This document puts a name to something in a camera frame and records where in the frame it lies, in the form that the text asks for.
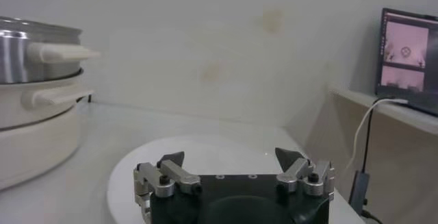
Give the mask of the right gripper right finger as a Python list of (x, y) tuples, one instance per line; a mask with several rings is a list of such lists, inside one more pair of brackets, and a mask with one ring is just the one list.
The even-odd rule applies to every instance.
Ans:
[(288, 194), (301, 188), (309, 197), (334, 200), (335, 167), (331, 161), (321, 160), (314, 164), (300, 152), (278, 147), (275, 148), (275, 154), (283, 171), (276, 176), (276, 181)]

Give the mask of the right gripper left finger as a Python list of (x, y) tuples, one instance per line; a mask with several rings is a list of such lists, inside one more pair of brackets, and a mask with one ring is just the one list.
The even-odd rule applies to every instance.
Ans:
[(201, 194), (201, 177), (182, 168), (183, 151), (166, 154), (153, 165), (139, 163), (133, 170), (134, 200), (144, 213), (151, 211), (150, 198), (173, 197), (176, 192), (198, 196)]

